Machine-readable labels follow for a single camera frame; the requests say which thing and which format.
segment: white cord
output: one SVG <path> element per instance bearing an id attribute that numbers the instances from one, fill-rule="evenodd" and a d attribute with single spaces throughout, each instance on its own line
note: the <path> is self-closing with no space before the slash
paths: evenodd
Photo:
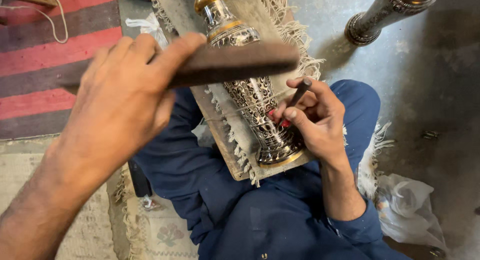
<path id="1" fill-rule="evenodd" d="M 10 10 L 28 8 L 28 9 L 33 9 L 33 10 L 43 14 L 43 16 L 45 16 L 50 21 L 50 24 L 52 24 L 53 37 L 55 38 L 55 40 L 59 43 L 66 43 L 68 41 L 67 23 L 65 22 L 65 15 L 63 14 L 62 4 L 60 3 L 60 0 L 56 0 L 56 1 L 58 3 L 58 6 L 60 7 L 60 13 L 61 13 L 61 17 L 62 17 L 62 20 L 63 20 L 63 26 L 65 27 L 65 39 L 64 40 L 59 40 L 57 38 L 57 34 L 55 33 L 55 25 L 53 24 L 52 19 L 48 15 L 46 15 L 43 11 L 40 11 L 39 9 L 34 8 L 34 7 L 30 7 L 30 6 L 0 6 L 0 8 L 6 8 L 6 9 L 10 9 Z"/>

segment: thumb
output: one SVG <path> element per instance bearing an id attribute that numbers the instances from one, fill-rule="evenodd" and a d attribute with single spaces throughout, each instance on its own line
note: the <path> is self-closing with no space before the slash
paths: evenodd
<path id="1" fill-rule="evenodd" d="M 313 130 L 315 130 L 315 124 L 308 119 L 302 110 L 296 107 L 288 107 L 285 109 L 283 116 L 295 125 L 304 137 L 313 133 Z"/>
<path id="2" fill-rule="evenodd" d="M 160 100 L 155 113 L 155 134 L 160 133 L 170 121 L 173 105 L 175 104 L 175 93 L 171 90 L 165 91 Z"/>

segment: white plastic bag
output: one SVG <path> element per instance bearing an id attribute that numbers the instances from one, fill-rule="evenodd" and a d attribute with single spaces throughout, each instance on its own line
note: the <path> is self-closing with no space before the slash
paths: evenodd
<path id="1" fill-rule="evenodd" d="M 447 251 L 430 194 L 434 188 L 397 174 L 378 178 L 378 204 L 383 234 L 401 243 L 430 245 Z"/>
<path id="2" fill-rule="evenodd" d="M 167 38 L 165 38 L 165 35 L 163 34 L 159 21 L 153 12 L 148 15 L 147 19 L 132 20 L 127 18 L 125 24 L 129 27 L 140 27 L 140 33 L 149 33 L 152 35 L 162 49 L 165 49 L 169 44 Z"/>

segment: striped carpet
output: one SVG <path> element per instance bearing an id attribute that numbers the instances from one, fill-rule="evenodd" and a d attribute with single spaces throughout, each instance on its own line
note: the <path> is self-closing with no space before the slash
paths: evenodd
<path id="1" fill-rule="evenodd" d="M 75 96 L 58 81 L 80 78 L 96 49 L 122 36 L 117 0 L 60 0 L 69 40 L 55 41 L 50 22 L 29 9 L 0 8 L 0 139 L 61 132 Z M 65 36 L 59 8 L 16 0 L 3 5 L 33 6 L 49 15 L 57 37 Z"/>

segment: engraved metal vase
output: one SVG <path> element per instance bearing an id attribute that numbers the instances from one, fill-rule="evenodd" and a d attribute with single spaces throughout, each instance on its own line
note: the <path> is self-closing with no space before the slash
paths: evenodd
<path id="1" fill-rule="evenodd" d="M 374 42 L 382 28 L 425 11 L 436 0 L 375 0 L 368 11 L 352 16 L 345 37 L 356 46 Z"/>
<path id="2" fill-rule="evenodd" d="M 203 16 L 208 42 L 213 47 L 260 43 L 259 33 L 235 17 L 224 0 L 195 0 L 196 13 Z M 270 77 L 223 84 L 260 143 L 257 164 L 262 168 L 286 165 L 303 153 L 303 142 L 291 129 L 272 122 L 267 113 L 277 106 Z"/>

